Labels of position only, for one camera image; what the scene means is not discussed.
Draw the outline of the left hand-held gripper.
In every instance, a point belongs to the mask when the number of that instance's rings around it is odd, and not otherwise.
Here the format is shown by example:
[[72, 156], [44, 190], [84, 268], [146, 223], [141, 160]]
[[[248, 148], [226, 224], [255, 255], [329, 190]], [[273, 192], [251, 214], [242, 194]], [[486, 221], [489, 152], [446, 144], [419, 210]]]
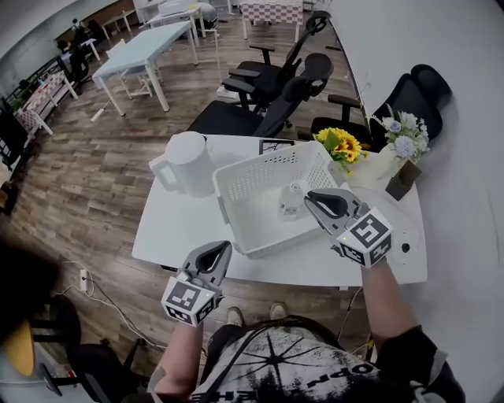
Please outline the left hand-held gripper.
[[221, 282], [232, 253], [229, 241], [212, 241], [192, 250], [167, 283], [161, 299], [166, 315], [197, 327], [223, 298]]

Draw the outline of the pale blue flower bouquet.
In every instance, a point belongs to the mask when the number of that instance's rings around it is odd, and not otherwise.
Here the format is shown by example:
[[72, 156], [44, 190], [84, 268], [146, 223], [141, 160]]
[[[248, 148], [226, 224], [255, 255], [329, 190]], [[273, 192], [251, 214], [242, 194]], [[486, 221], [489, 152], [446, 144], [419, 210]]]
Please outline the pale blue flower bouquet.
[[372, 115], [371, 119], [385, 130], [387, 148], [395, 153], [397, 160], [417, 163], [422, 155], [430, 150], [428, 128], [424, 119], [418, 119], [408, 112], [395, 113], [388, 104], [386, 107], [389, 116]]

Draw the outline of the black office chair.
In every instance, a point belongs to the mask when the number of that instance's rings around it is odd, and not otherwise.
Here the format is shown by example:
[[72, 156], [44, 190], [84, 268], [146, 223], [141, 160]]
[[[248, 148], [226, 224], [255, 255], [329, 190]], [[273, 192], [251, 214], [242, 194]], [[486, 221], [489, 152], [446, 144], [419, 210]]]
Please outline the black office chair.
[[214, 100], [187, 130], [203, 135], [272, 138], [282, 131], [285, 122], [302, 102], [309, 101], [325, 89], [333, 69], [327, 55], [309, 54], [305, 59], [304, 71], [287, 82], [264, 116], [249, 110], [247, 96], [256, 92], [255, 87], [237, 79], [225, 79], [224, 87], [239, 93], [240, 104]]
[[74, 304], [63, 295], [50, 297], [48, 320], [31, 318], [35, 329], [52, 330], [48, 335], [34, 335], [35, 342], [56, 342], [65, 347], [65, 354], [72, 376], [55, 377], [44, 363], [38, 364], [38, 373], [48, 388], [61, 396], [62, 386], [80, 384], [95, 403], [121, 403], [125, 397], [146, 387], [149, 378], [132, 371], [135, 353], [146, 346], [146, 340], [138, 338], [125, 361], [120, 361], [105, 339], [98, 344], [82, 344], [81, 326]]
[[[452, 91], [446, 80], [431, 66], [420, 64], [403, 74], [396, 83], [386, 101], [375, 111], [378, 118], [389, 115], [388, 107], [394, 113], [412, 113], [426, 123], [428, 141], [434, 140], [443, 129], [440, 109], [449, 101]], [[359, 109], [361, 103], [353, 98], [330, 94], [328, 101], [342, 106], [342, 117], [317, 117], [311, 124], [310, 131], [316, 134], [326, 128], [341, 128], [353, 135], [363, 148], [373, 153], [380, 152], [386, 145], [385, 129], [375, 120], [367, 124], [350, 121], [350, 111]]]
[[255, 113], [260, 110], [266, 111], [274, 99], [281, 94], [284, 86], [295, 76], [297, 68], [302, 62], [302, 59], [298, 57], [302, 46], [309, 37], [321, 32], [330, 18], [329, 12], [321, 10], [314, 12], [307, 20], [302, 36], [288, 52], [282, 66], [273, 65], [270, 60], [270, 54], [276, 50], [274, 46], [260, 43], [249, 45], [249, 48], [262, 52], [263, 62], [244, 61], [229, 73], [231, 79], [242, 81], [254, 87], [250, 98], [251, 103], [255, 105]]

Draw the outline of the checkered cloth table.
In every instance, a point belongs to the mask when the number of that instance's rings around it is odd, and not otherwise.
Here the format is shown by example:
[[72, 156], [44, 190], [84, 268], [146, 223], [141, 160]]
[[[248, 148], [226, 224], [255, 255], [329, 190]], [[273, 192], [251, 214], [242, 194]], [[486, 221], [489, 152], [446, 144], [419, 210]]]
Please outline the checkered cloth table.
[[303, 25], [303, 0], [240, 0], [243, 38], [248, 39], [247, 23], [285, 23], [295, 26], [295, 43]]
[[75, 100], [79, 98], [73, 84], [75, 82], [70, 82], [64, 72], [54, 73], [48, 76], [15, 112], [14, 116], [29, 135], [34, 135], [39, 129], [43, 129], [49, 135], [53, 134], [45, 119], [67, 94]]

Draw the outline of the white printer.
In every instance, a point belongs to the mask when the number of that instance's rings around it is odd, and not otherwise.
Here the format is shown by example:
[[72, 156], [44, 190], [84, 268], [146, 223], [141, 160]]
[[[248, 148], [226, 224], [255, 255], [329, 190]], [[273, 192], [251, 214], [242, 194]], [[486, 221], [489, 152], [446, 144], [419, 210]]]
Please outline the white printer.
[[193, 9], [197, 4], [197, 0], [166, 0], [158, 5], [158, 12], [161, 16], [171, 16]]

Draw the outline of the light blue table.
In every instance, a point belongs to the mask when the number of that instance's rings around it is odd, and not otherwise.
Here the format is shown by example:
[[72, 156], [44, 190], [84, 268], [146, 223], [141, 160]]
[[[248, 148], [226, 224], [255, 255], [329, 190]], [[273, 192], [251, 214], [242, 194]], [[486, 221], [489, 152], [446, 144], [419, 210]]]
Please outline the light blue table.
[[140, 32], [95, 71], [92, 79], [98, 88], [102, 88], [106, 92], [109, 100], [113, 103], [113, 106], [120, 116], [124, 116], [124, 111], [120, 108], [111, 90], [107, 87], [106, 79], [124, 70], [137, 67], [145, 68], [162, 109], [165, 112], [169, 111], [169, 104], [161, 88], [160, 80], [154, 72], [154, 65], [157, 59], [167, 51], [183, 33], [187, 34], [193, 64], [198, 65], [198, 56], [191, 31], [191, 22], [187, 21], [150, 28]]

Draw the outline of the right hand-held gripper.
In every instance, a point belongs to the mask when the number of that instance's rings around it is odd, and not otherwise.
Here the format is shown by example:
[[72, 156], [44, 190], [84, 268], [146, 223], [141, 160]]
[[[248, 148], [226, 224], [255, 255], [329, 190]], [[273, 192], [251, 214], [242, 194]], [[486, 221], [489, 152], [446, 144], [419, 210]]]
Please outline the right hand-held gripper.
[[371, 268], [391, 249], [390, 223], [377, 208], [361, 203], [349, 190], [311, 190], [304, 201], [319, 225], [335, 234], [331, 249], [341, 257]]

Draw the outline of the person's left forearm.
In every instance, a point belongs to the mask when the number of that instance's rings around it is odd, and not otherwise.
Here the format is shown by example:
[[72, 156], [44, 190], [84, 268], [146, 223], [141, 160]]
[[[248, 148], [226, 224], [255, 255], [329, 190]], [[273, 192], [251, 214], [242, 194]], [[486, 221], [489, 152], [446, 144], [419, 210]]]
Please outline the person's left forearm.
[[150, 378], [149, 391], [159, 398], [189, 402], [198, 381], [202, 342], [202, 324], [192, 327], [179, 322]]

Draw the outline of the person's right forearm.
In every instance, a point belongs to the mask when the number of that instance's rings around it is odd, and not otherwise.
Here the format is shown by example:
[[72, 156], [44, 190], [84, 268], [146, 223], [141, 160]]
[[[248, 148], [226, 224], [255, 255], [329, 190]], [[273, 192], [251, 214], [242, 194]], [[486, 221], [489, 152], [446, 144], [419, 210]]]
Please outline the person's right forearm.
[[383, 344], [419, 325], [411, 306], [403, 298], [396, 278], [384, 257], [371, 268], [361, 267], [369, 328], [377, 351]]

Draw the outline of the brown holder box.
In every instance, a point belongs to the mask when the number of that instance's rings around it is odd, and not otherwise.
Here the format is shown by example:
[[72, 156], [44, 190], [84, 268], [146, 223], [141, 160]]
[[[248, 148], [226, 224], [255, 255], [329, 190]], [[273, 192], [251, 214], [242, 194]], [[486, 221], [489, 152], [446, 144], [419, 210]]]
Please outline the brown holder box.
[[398, 172], [391, 177], [385, 191], [400, 201], [413, 187], [422, 171], [411, 161], [407, 161]]

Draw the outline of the white plastic laundry basket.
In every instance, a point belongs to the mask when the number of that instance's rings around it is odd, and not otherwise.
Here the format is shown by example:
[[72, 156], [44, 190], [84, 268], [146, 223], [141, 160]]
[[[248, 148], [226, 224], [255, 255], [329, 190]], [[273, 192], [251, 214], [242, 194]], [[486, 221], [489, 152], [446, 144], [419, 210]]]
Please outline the white plastic laundry basket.
[[316, 141], [303, 142], [217, 169], [213, 173], [224, 222], [234, 246], [250, 259], [280, 252], [322, 234], [304, 205], [288, 221], [280, 217], [282, 189], [295, 183], [301, 196], [320, 188], [348, 189], [335, 162]]

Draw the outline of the black white printed t-shirt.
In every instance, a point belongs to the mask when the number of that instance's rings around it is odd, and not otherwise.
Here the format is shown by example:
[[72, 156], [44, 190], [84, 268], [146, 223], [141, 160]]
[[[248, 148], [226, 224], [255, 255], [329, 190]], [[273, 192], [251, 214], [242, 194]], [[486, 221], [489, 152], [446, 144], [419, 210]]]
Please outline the black white printed t-shirt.
[[465, 403], [447, 355], [415, 327], [388, 339], [370, 363], [300, 316], [211, 338], [191, 403]]

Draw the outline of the yellow round table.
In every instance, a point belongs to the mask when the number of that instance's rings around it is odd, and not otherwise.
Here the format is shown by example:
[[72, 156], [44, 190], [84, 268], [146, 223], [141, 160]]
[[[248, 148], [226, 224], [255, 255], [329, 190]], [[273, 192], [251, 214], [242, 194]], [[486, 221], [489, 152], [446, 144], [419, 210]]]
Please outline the yellow round table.
[[25, 320], [4, 342], [6, 356], [23, 376], [31, 376], [35, 367], [34, 342], [30, 323]]

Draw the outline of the black metal railing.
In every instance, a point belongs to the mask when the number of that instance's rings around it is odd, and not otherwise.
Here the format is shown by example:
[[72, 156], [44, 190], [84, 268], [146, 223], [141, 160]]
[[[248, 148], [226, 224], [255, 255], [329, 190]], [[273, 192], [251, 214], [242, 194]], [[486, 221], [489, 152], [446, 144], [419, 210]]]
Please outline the black metal railing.
[[8, 92], [7, 95], [1, 96], [1, 100], [12, 105], [17, 98], [27, 99], [35, 91], [35, 85], [39, 80], [46, 81], [51, 74], [57, 72], [64, 72], [66, 75], [69, 74], [69, 70], [59, 56], [51, 58], [32, 74], [19, 80], [13, 90]]

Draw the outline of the black picture frame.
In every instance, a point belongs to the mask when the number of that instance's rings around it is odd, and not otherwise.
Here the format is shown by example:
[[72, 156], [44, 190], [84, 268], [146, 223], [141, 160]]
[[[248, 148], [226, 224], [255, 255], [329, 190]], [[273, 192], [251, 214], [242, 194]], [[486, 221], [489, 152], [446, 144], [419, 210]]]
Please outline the black picture frame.
[[289, 139], [261, 139], [259, 141], [259, 154], [275, 152], [294, 145], [295, 141]]

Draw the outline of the white floor stand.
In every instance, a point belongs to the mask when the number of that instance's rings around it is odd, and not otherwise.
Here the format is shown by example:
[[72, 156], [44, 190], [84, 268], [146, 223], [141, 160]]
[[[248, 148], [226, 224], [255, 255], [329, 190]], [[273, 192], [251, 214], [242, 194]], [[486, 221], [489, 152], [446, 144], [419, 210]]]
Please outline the white floor stand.
[[221, 71], [221, 59], [220, 59], [220, 53], [219, 53], [219, 34], [217, 33], [217, 30], [215, 30], [213, 32], [213, 37], [214, 37], [214, 41], [215, 41], [217, 72], [218, 72], [218, 77], [219, 77], [219, 81], [220, 81], [220, 86], [217, 88], [216, 95], [220, 99], [229, 100], [229, 101], [236, 101], [238, 99], [237, 93], [230, 91], [230, 90], [227, 90], [223, 84], [223, 76], [222, 76], [222, 71]]

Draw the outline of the clear plastic bottle with label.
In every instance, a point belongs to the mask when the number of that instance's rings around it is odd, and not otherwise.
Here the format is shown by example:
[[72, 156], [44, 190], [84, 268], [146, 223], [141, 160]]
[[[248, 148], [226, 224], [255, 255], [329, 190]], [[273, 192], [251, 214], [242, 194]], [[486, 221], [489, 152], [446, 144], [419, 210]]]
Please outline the clear plastic bottle with label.
[[304, 201], [305, 192], [298, 183], [291, 183], [280, 191], [277, 208], [278, 217], [284, 222], [291, 222], [307, 217], [308, 210]]

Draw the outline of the white desk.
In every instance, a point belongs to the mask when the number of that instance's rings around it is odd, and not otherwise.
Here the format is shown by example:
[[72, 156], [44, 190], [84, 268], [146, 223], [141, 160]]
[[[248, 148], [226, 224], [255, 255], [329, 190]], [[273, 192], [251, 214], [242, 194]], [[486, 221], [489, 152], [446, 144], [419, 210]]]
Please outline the white desk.
[[172, 23], [182, 19], [189, 20], [191, 23], [191, 32], [193, 39], [196, 43], [198, 43], [198, 29], [196, 27], [196, 20], [199, 20], [201, 28], [204, 27], [200, 7], [198, 4], [193, 9], [189, 9], [184, 13], [179, 13], [171, 16], [161, 16], [158, 12], [158, 5], [157, 14], [146, 22], [147, 25], [149, 25], [151, 28], [154, 28], [155, 26], [162, 25], [164, 23]]

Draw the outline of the white vase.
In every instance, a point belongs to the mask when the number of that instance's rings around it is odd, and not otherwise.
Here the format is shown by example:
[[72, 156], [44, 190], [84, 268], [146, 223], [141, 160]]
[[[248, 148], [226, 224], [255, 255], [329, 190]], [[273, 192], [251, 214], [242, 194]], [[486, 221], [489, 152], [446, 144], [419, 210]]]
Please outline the white vase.
[[391, 178], [405, 162], [406, 159], [397, 155], [392, 145], [385, 146], [379, 153], [371, 153], [369, 157], [373, 177], [377, 180]]

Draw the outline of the yellow sunflower bouquet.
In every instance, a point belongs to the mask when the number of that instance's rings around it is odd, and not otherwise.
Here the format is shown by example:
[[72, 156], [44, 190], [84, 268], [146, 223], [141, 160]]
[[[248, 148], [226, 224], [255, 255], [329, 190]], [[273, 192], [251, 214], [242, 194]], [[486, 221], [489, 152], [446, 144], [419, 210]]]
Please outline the yellow sunflower bouquet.
[[369, 151], [352, 134], [340, 128], [321, 129], [313, 134], [313, 139], [323, 145], [347, 176], [353, 175], [354, 165], [369, 157]]

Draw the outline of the white table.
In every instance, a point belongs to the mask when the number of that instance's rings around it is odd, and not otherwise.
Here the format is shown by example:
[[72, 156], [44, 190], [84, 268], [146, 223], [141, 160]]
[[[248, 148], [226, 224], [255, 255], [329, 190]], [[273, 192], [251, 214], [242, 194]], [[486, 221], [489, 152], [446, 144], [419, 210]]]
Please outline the white table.
[[[217, 170], [259, 156], [260, 140], [258, 137], [211, 135], [207, 146]], [[352, 176], [343, 174], [337, 165], [339, 174], [349, 187], [347, 190], [369, 208], [377, 208], [392, 226], [387, 262], [397, 281], [424, 282], [428, 268], [417, 191], [410, 190], [400, 201], [394, 200], [385, 191], [387, 179], [373, 177], [369, 157], [357, 165]], [[359, 264], [333, 251], [328, 233], [320, 228], [321, 235], [297, 246], [250, 259], [234, 246], [235, 237], [231, 226], [224, 222], [215, 187], [210, 196], [193, 198], [181, 191], [166, 191], [155, 178], [132, 254], [144, 261], [181, 268], [192, 250], [208, 242], [227, 240], [234, 249], [226, 273], [229, 279], [321, 287], [360, 286]], [[410, 245], [407, 253], [402, 252], [403, 243]]]

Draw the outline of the white kettle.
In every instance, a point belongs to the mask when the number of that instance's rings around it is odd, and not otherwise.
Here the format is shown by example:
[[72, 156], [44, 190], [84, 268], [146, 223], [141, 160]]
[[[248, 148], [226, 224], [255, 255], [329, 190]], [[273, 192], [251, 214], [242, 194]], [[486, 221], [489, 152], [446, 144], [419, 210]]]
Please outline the white kettle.
[[198, 132], [172, 136], [164, 153], [150, 161], [149, 167], [168, 192], [181, 191], [193, 198], [205, 198], [214, 192], [216, 166], [206, 137]]

